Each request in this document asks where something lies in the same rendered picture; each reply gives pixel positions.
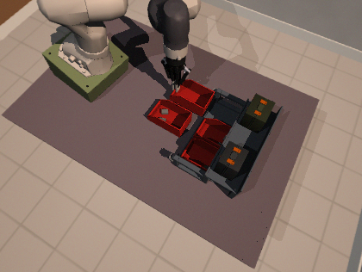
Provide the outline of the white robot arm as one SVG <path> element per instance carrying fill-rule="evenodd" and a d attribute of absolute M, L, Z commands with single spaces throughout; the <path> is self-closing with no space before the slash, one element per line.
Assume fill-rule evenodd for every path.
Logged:
<path fill-rule="evenodd" d="M 128 0 L 37 0 L 37 4 L 50 22 L 72 31 L 60 45 L 61 59 L 85 77 L 110 70 L 114 62 L 103 22 L 123 17 Z M 150 0 L 148 18 L 163 36 L 167 58 L 181 60 L 186 56 L 190 20 L 200 9 L 201 0 Z"/>

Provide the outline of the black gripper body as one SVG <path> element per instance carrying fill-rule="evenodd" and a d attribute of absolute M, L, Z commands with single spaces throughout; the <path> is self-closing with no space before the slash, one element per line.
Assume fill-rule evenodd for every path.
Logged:
<path fill-rule="evenodd" d="M 166 61 L 166 59 L 167 59 L 167 61 Z M 184 69 L 184 65 L 186 66 L 185 59 L 186 59 L 186 56 L 184 56 L 181 60 L 170 59 L 165 56 L 165 61 L 167 62 L 167 64 L 172 65 L 173 70 L 175 70 L 175 67 L 177 66 L 178 71 L 182 71 Z"/>

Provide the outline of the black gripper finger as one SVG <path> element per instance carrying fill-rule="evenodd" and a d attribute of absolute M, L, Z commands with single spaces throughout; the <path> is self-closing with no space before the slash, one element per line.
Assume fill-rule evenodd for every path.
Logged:
<path fill-rule="evenodd" d="M 176 73 L 175 70 L 173 70 L 173 66 L 172 65 L 168 65 L 167 62 L 165 61 L 165 57 L 161 60 L 162 65 L 165 68 L 165 73 L 167 75 L 167 77 L 169 79 L 172 80 L 172 90 L 174 90 L 176 88 Z"/>
<path fill-rule="evenodd" d="M 182 76 L 181 78 L 181 71 L 178 71 L 178 67 L 176 66 L 175 67 L 175 73 L 176 73 L 176 92 L 178 93 L 179 89 L 180 89 L 180 84 L 182 84 L 184 82 L 184 80 L 186 79 L 186 75 L 189 75 L 191 69 L 187 68 L 185 65 L 184 65 L 184 75 Z"/>

